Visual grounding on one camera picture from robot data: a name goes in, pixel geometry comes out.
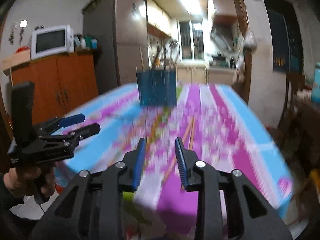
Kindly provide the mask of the person left hand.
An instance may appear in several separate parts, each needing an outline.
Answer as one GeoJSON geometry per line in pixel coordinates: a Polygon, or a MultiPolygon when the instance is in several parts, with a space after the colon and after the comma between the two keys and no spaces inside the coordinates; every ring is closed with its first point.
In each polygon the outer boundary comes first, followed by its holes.
{"type": "Polygon", "coordinates": [[[15,167],[10,168],[9,172],[3,176],[3,182],[7,190],[16,198],[32,196],[37,192],[34,180],[44,172],[45,182],[40,188],[41,193],[47,198],[55,192],[56,163],[49,164],[44,168],[40,167],[15,167]]]}

